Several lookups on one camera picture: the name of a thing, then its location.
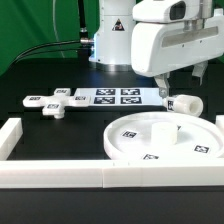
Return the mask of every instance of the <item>black cable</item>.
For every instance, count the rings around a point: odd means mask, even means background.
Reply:
[[[70,45],[70,44],[78,44],[80,43],[79,40],[70,40],[70,41],[61,41],[61,42],[53,42],[53,43],[47,43],[47,44],[41,44],[41,45],[37,45],[35,47],[32,47],[22,53],[20,53],[15,59],[19,59],[20,57],[23,57],[24,55],[32,52],[32,51],[36,51],[38,49],[41,49],[41,48],[45,48],[45,47],[53,47],[53,46],[62,46],[62,45]]]
[[[13,67],[19,60],[25,58],[25,57],[29,57],[32,55],[36,55],[36,54],[43,54],[43,53],[50,53],[50,52],[58,52],[58,51],[72,51],[72,50],[85,50],[87,48],[69,48],[69,49],[55,49],[55,50],[48,50],[48,51],[39,51],[39,52],[34,52],[31,53],[33,51],[39,50],[41,48],[45,48],[45,47],[52,47],[52,46],[62,46],[62,45],[71,45],[71,44],[76,44],[76,43],[80,43],[80,41],[62,41],[62,42],[54,42],[54,43],[47,43],[47,44],[42,44],[42,45],[38,45],[36,47],[32,47],[22,53],[20,53],[9,65],[8,69],[10,69],[11,67]]]
[[[88,37],[88,31],[86,29],[86,20],[85,20],[85,7],[83,0],[78,0],[78,8],[79,8],[80,38]]]
[[[55,50],[48,50],[48,51],[38,51],[38,52],[35,52],[35,53],[26,54],[23,57],[20,57],[19,59],[14,60],[13,64],[16,64],[18,61],[20,61],[21,59],[23,59],[25,57],[29,57],[29,56],[33,56],[33,55],[37,55],[37,54],[54,53],[54,52],[59,52],[59,51],[77,51],[77,50],[85,50],[85,49],[88,49],[88,48],[68,48],[68,49],[55,49]]]

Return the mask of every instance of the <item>white cylinder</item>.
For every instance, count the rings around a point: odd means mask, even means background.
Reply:
[[[171,146],[177,142],[178,127],[172,122],[157,122],[152,125],[152,146]]]
[[[167,97],[164,106],[168,111],[199,117],[203,111],[203,102],[199,97],[178,95]]]

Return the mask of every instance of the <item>round white platform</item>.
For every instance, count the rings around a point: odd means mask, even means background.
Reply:
[[[153,137],[152,127],[160,122],[176,125],[176,136],[169,128],[161,132],[157,128],[153,133],[156,137]],[[201,118],[147,112],[125,116],[108,125],[104,131],[104,149],[111,159],[221,157],[224,155],[224,136],[214,124]]]

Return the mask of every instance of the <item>black tabletop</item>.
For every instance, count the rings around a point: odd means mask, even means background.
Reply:
[[[224,114],[224,65],[210,62],[203,85],[191,77],[192,67],[171,74],[171,94],[202,98],[202,118],[215,122]],[[163,111],[155,106],[66,107],[65,117],[24,108],[27,95],[53,95],[56,88],[156,87],[134,72],[103,72],[87,60],[33,59],[16,64],[0,77],[0,126],[21,117],[23,137],[9,160],[109,159],[103,132],[122,116]],[[224,188],[22,189],[0,191],[1,223],[223,223]]]

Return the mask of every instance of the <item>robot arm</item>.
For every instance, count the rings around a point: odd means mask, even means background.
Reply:
[[[223,9],[214,16],[211,9],[210,0],[144,0],[134,7],[140,22],[132,35],[132,67],[155,77],[163,98],[171,71],[194,65],[193,75],[202,77],[207,61],[223,54]]]

